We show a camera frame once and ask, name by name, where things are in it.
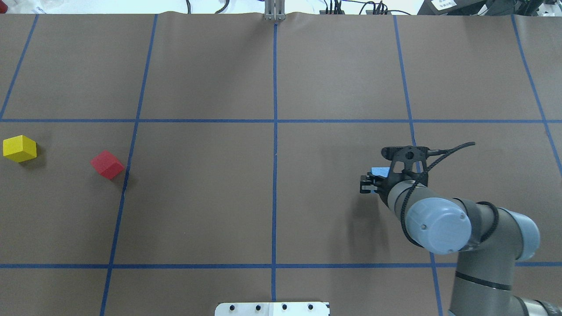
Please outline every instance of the blue block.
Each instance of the blue block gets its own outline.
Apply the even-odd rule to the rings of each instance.
[[[372,167],[371,173],[373,175],[380,175],[381,177],[388,177],[388,173],[390,172],[390,167]]]

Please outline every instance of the white label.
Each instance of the white label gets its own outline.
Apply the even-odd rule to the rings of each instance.
[[[456,6],[456,3],[455,3],[454,0],[431,0],[431,3],[439,11]]]

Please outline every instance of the electrical cable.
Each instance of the electrical cable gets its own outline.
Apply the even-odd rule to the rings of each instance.
[[[372,1],[357,1],[357,0],[340,0],[340,1],[345,1],[345,2],[355,2],[355,3],[368,3],[368,2],[372,2]]]
[[[229,3],[230,3],[230,0],[225,0],[224,6],[220,10],[216,11],[215,14],[219,14],[219,13],[223,12],[224,10],[226,10],[226,7],[228,7]]]
[[[488,238],[490,238],[490,236],[496,231],[497,225],[500,221],[500,212],[498,212],[497,207],[490,202],[482,201],[482,202],[478,202],[477,204],[486,205],[489,208],[491,208],[492,212],[493,212],[492,226],[488,229],[488,231],[480,239],[480,243],[482,243],[482,242],[488,240]]]
[[[334,14],[339,14],[338,0],[334,0]]]
[[[384,4],[382,1],[380,2],[380,4],[381,4],[380,10],[377,10],[377,14],[382,15],[383,12],[385,12],[385,11],[388,12],[388,6],[386,4]]]
[[[386,11],[382,11],[380,14],[381,14],[381,15],[385,15],[385,14],[387,14],[387,13],[389,13],[389,12],[402,12],[402,13],[405,13],[405,14],[407,14],[407,15],[411,15],[411,14],[409,14],[408,12],[402,11],[402,10],[386,10]]]
[[[379,4],[377,5],[377,8],[373,10],[373,15],[375,14],[379,14],[379,12],[381,12],[383,9],[383,2],[379,2]]]
[[[429,171],[431,171],[431,169],[433,169],[433,167],[435,167],[438,163],[440,163],[441,161],[443,161],[443,159],[451,156],[452,154],[456,153],[457,151],[469,147],[469,146],[474,146],[476,145],[475,142],[468,142],[468,143],[464,143],[462,145],[458,145],[455,148],[449,149],[447,150],[442,156],[440,156],[439,158],[435,159],[434,162],[432,162],[429,167],[427,167],[427,170],[425,170],[424,172],[422,172],[419,177],[416,179],[416,181],[414,181],[414,183],[412,184],[412,186],[408,189],[408,192],[406,193],[406,196],[404,197],[404,201],[402,202],[402,209],[400,210],[400,224],[402,226],[402,232],[404,232],[404,235],[406,236],[406,238],[408,239],[408,241],[410,241],[411,243],[413,243],[414,245],[418,246],[418,247],[422,247],[422,245],[420,245],[418,242],[416,242],[412,237],[410,237],[410,234],[408,234],[408,230],[406,229],[406,205],[408,204],[408,200],[410,199],[410,196],[412,195],[412,192],[414,191],[414,189],[416,188],[416,186],[420,183],[421,180],[423,180],[424,178],[427,177]]]
[[[359,11],[359,15],[361,15],[361,13],[363,13],[363,9],[365,8],[365,6],[367,4],[372,4],[373,5],[373,11],[375,11],[375,6],[377,5],[376,3],[374,3],[373,1],[367,1],[364,2],[363,6],[361,7],[361,10]]]

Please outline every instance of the grid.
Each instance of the grid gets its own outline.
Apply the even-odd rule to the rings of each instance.
[[[431,268],[434,293],[436,297],[437,310],[439,316],[443,316],[443,310],[441,307],[441,293],[439,290],[439,281],[437,276],[437,268],[454,268],[456,264],[454,263],[438,263],[435,260],[433,254],[430,254],[429,263],[369,263],[369,264],[285,264],[277,262],[277,175],[278,175],[278,126],[279,124],[295,124],[295,123],[349,123],[349,124],[361,124],[361,123],[408,123],[410,127],[410,136],[412,144],[416,145],[414,124],[423,123],[460,123],[460,124],[483,124],[483,123],[498,123],[498,124],[542,124],[544,126],[546,135],[549,140],[549,144],[552,149],[552,154],[558,165],[558,171],[562,175],[562,165],[560,163],[560,157],[558,155],[555,142],[553,140],[552,134],[550,132],[549,124],[559,124],[562,120],[548,120],[546,119],[543,107],[541,105],[540,98],[537,93],[537,88],[535,86],[533,76],[529,69],[527,59],[523,50],[523,46],[520,40],[518,27],[516,24],[515,16],[511,17],[511,22],[513,23],[513,30],[517,40],[520,56],[522,59],[523,66],[528,76],[529,84],[531,86],[534,98],[537,103],[538,110],[541,114],[540,120],[527,120],[527,119],[515,119],[515,120],[499,120],[499,119],[489,119],[489,120],[478,120],[478,119],[414,119],[412,115],[411,105],[410,105],[410,95],[407,85],[407,73],[405,70],[404,58],[402,55],[402,45],[400,41],[400,32],[398,29],[398,19],[393,17],[394,30],[396,36],[398,60],[400,62],[401,79],[404,89],[404,98],[407,109],[408,119],[279,119],[278,118],[278,87],[277,87],[277,49],[278,49],[278,29],[279,25],[273,25],[273,119],[142,119],[141,111],[144,98],[144,90],[147,82],[147,77],[149,73],[150,61],[153,43],[156,34],[158,15],[154,15],[151,37],[149,39],[148,53],[146,57],[146,64],[143,73],[142,85],[140,89],[140,96],[138,101],[138,107],[136,111],[135,119],[5,119],[3,118],[6,108],[10,100],[10,95],[14,84],[17,81],[17,76],[21,67],[21,64],[25,58],[26,51],[28,49],[29,43],[32,40],[35,27],[39,15],[35,16],[31,29],[29,31],[28,38],[25,42],[24,49],[21,53],[19,61],[16,66],[13,78],[10,82],[10,87],[6,94],[2,109],[0,111],[0,122],[19,122],[19,123],[134,123],[133,134],[130,142],[129,156],[126,165],[125,178],[123,182],[123,187],[121,190],[121,198],[119,203],[119,210],[117,213],[117,221],[115,223],[115,232],[112,239],[111,254],[110,259],[107,264],[0,264],[0,269],[102,269],[107,270],[107,276],[103,291],[102,304],[100,307],[100,315],[105,314],[106,302],[108,294],[111,291],[111,276],[114,269],[270,269],[271,270],[271,300],[277,300],[276,293],[276,283],[277,283],[277,269],[396,269],[396,268]],[[273,125],[273,170],[272,177],[272,206],[271,206],[271,263],[270,264],[115,264],[115,252],[117,247],[117,242],[119,239],[119,230],[121,226],[121,218],[123,215],[123,209],[126,202],[126,189],[129,182],[129,173],[132,164],[132,158],[134,154],[135,142],[137,140],[137,131],[140,123],[266,123]],[[543,262],[525,262],[517,263],[518,267],[562,267],[562,261],[543,261]]]

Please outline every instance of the blue tape line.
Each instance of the blue tape line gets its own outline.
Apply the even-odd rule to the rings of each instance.
[[[404,68],[404,58],[402,56],[402,45],[400,43],[400,32],[398,30],[398,20],[396,15],[393,16],[394,19],[394,30],[396,33],[396,46],[398,48],[398,59],[400,61],[400,72],[402,72],[402,84],[404,86],[404,98],[406,100],[406,109],[408,110],[408,119],[410,120],[410,136],[412,138],[412,144],[417,146],[416,138],[415,138],[415,131],[414,131],[414,119],[412,117],[412,109],[410,107],[410,95],[408,93],[408,84],[406,81],[406,70]],[[418,172],[420,172],[420,164],[419,162],[416,163],[418,168]],[[437,300],[437,311],[439,312],[439,316],[443,316],[443,309],[441,307],[441,292],[439,290],[439,279],[437,276],[437,267],[435,264],[435,257],[433,253],[429,253],[429,258],[431,260],[431,270],[433,274],[433,287],[435,289],[435,297]]]
[[[562,262],[516,262],[516,267],[562,267]]]
[[[279,123],[408,123],[404,119],[281,119]]]
[[[119,238],[119,228],[121,226],[121,217],[123,215],[123,207],[125,205],[125,192],[127,190],[127,184],[129,183],[129,172],[131,170],[131,160],[133,159],[133,152],[135,150],[135,142],[137,140],[137,130],[139,126],[139,119],[141,118],[142,101],[144,99],[144,88],[146,86],[146,79],[148,77],[148,68],[150,67],[150,57],[152,56],[152,46],[154,44],[154,36],[156,33],[156,24],[158,22],[158,14],[154,15],[154,21],[152,22],[152,33],[150,36],[150,44],[148,45],[148,54],[146,57],[146,64],[144,66],[144,74],[142,79],[142,85],[140,87],[139,103],[137,107],[137,117],[135,120],[135,126],[133,128],[133,136],[131,138],[131,146],[129,149],[129,157],[127,159],[127,168],[125,170],[125,180],[123,181],[123,189],[121,190],[121,200],[119,202],[119,210],[117,212],[117,221],[115,223],[115,232],[113,235],[113,243],[111,245],[111,254],[109,258],[109,268],[107,269],[106,284],[103,289],[102,305],[99,309],[99,315],[103,316],[105,314],[105,307],[107,303],[107,294],[109,293],[109,286],[111,283],[111,271],[115,260],[115,251],[117,249],[117,239]]]
[[[519,30],[517,29],[517,23],[515,22],[515,15],[511,15],[511,23],[513,24],[513,31],[515,32],[515,38],[517,39],[517,46],[519,46],[519,53],[521,54],[521,60],[523,61],[523,65],[525,66],[525,71],[527,72],[527,77],[529,78],[531,89],[533,90],[534,99],[537,101],[538,110],[541,113],[542,122],[545,125],[546,135],[549,138],[550,147],[552,148],[552,153],[554,154],[554,159],[556,160],[556,164],[558,165],[558,172],[562,177],[562,164],[560,163],[560,156],[558,155],[558,150],[556,150],[556,146],[554,145],[554,140],[552,139],[552,134],[550,133],[549,124],[546,121],[545,112],[542,108],[541,100],[538,97],[537,87],[534,84],[533,76],[531,75],[531,71],[529,70],[529,65],[527,64],[527,58],[525,57],[525,52],[523,51],[523,45],[521,44],[521,38],[519,37]]]
[[[271,264],[114,264],[113,269],[270,269]]]
[[[39,20],[38,14],[35,15],[33,25],[31,25],[31,30],[29,30],[28,39],[25,41],[23,51],[21,51],[20,60],[17,62],[16,71],[13,72],[12,82],[10,82],[10,87],[8,88],[8,92],[6,93],[4,104],[2,105],[2,109],[0,110],[0,119],[2,119],[2,117],[4,116],[4,112],[6,112],[8,100],[10,99],[10,95],[12,94],[13,85],[16,83],[17,75],[20,72],[21,63],[24,61],[25,53],[28,51],[29,42],[31,42],[31,36],[33,36],[33,31],[35,30],[35,26],[37,25],[37,20]]]
[[[429,263],[279,263],[278,269],[396,269],[431,268]]]
[[[406,109],[408,111],[408,122],[410,123],[410,134],[412,137],[412,144],[416,145],[414,122],[412,117],[412,109],[410,107],[410,93],[408,92],[408,83],[406,81],[406,70],[404,69],[404,59],[402,58],[402,45],[400,44],[400,32],[398,31],[398,20],[396,15],[393,15],[394,31],[396,33],[396,47],[398,49],[398,60],[400,61],[400,72],[402,73],[402,86],[404,87],[404,99],[406,100]]]
[[[0,264],[0,269],[107,269],[107,264],[49,264],[13,263]]]
[[[135,119],[2,119],[6,123],[133,123]]]
[[[443,316],[443,307],[441,303],[441,290],[439,289],[439,277],[437,275],[437,264],[435,263],[435,255],[430,252],[431,258],[431,273],[433,274],[433,287],[435,288],[435,297],[437,298],[437,311],[440,316]]]
[[[0,269],[108,269],[108,264],[0,264]],[[112,269],[271,269],[269,263],[248,264],[113,264]],[[415,269],[432,268],[432,263],[277,263],[276,269]],[[435,263],[437,268],[456,268],[457,264]],[[517,262],[516,267],[562,267],[562,261]]]
[[[510,124],[532,124],[542,123],[542,120],[435,120],[435,119],[413,119],[414,123],[510,123]]]
[[[0,119],[4,123],[135,123],[136,119]],[[275,123],[272,119],[139,119],[139,123]],[[449,119],[278,119],[277,123],[474,123],[542,124],[543,120],[449,120]],[[562,120],[546,120],[559,124]]]
[[[268,119],[140,119],[141,123],[273,123]]]
[[[277,112],[277,23],[273,25],[273,199],[271,206],[271,301],[277,300],[277,149],[278,149],[278,112]]]

